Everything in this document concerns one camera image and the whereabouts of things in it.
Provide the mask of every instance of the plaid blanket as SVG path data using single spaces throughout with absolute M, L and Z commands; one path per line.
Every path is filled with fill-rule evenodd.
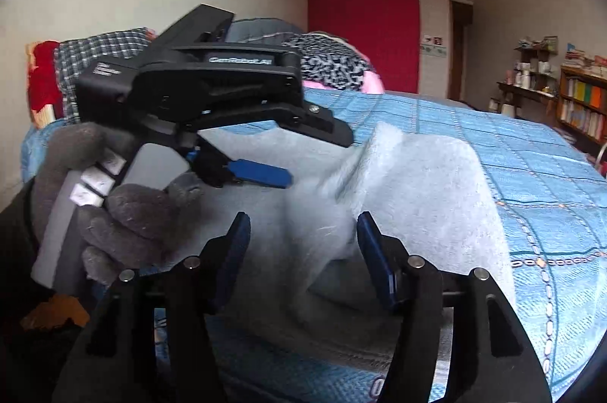
M 131 58 L 150 43 L 146 28 L 113 31 L 94 37 L 67 40 L 55 49 L 55 74 L 63 95 L 63 114 L 67 124 L 80 122 L 76 103 L 76 79 L 100 56 Z

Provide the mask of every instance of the leopard print fabric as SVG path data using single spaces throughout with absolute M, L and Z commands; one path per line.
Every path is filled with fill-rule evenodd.
M 355 50 L 325 34 L 303 33 L 282 45 L 300 50 L 303 80 L 337 90 L 360 92 L 365 71 L 373 71 L 373 66 Z

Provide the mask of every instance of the wooden doorframe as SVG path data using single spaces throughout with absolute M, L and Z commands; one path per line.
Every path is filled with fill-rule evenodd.
M 450 1 L 451 6 L 451 69 L 447 98 L 459 101 L 464 73 L 465 28 L 472 24 L 471 4 Z

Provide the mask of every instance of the colorful book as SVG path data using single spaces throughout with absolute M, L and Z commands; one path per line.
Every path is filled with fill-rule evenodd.
M 601 106 L 601 89 L 598 86 L 593 86 L 593 91 L 590 95 L 590 104 L 595 109 Z
M 584 86 L 584 102 L 590 104 L 590 98 L 593 93 L 593 86 L 591 84 L 585 83 Z
M 576 100 L 584 100 L 584 93 L 586 93 L 586 83 L 576 80 L 576 94 L 574 95 Z

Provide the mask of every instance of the shelf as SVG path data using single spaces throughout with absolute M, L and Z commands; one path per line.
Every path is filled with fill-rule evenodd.
M 590 136 L 590 134 L 586 134 L 586 133 L 584 133 L 584 131 L 582 131 L 581 129 L 579 129 L 579 128 L 575 127 L 574 125 L 569 124 L 569 123 L 568 123 L 568 122 L 566 122 L 566 121 L 561 121 L 561 120 L 559 120 L 558 122 L 560 122 L 562 125 L 565 125 L 566 127 L 570 128 L 570 129 L 573 129 L 573 130 L 574 130 L 576 133 L 581 134 L 582 136 L 587 137 L 587 138 L 588 138 L 590 141 L 592 141 L 593 143 L 596 143 L 596 144 L 603 144 L 603 143 L 602 143 L 601 141 L 599 141 L 598 139 L 593 138 L 592 136 Z
M 515 69 L 514 72 L 522 74 L 523 70 L 522 69 Z M 529 71 L 529 74 L 530 75 L 535 75 L 535 76 L 547 76 L 547 77 L 550 77 L 550 78 L 552 77 L 551 73 L 540 73 L 539 71 Z
M 561 66 L 561 69 L 568 75 L 572 75 L 572 76 L 575 76 L 578 78 L 585 78 L 585 80 L 591 80 L 591 81 L 594 81 L 595 83 L 607 86 L 607 80 L 605 78 L 601 78 L 600 76 L 597 76 L 597 75 L 590 75 L 587 72 L 585 72 L 583 69 L 579 69 L 576 67 L 569 67 L 569 66 Z
M 565 100 L 571 100 L 572 102 L 574 102 L 578 105 L 584 106 L 587 109 L 593 110 L 594 112 L 599 112 L 600 114 L 607 116 L 607 112 L 605 112 L 604 110 L 601 110 L 601 109 L 597 109 L 597 107 L 591 106 L 591 104 L 589 104 L 588 102 L 583 102 L 583 101 L 578 100 L 577 98 L 573 98 L 572 96 L 569 96 L 569 95 L 561 95 L 561 98 L 564 98 Z
M 514 93 L 515 95 L 523 96 L 524 98 L 529 98 L 530 100 L 535 100 L 536 102 L 542 102 L 544 100 L 556 100 L 557 97 L 553 95 L 548 95 L 544 92 L 537 92 L 535 90 L 527 90 L 526 88 L 522 88 L 516 85 L 509 85 L 508 83 L 498 82 L 500 86 L 500 90 L 502 92 Z
M 539 47 L 517 47 L 515 50 L 519 52 L 547 52 L 548 54 L 558 55 L 558 52 L 553 52 L 548 49 L 541 49 Z

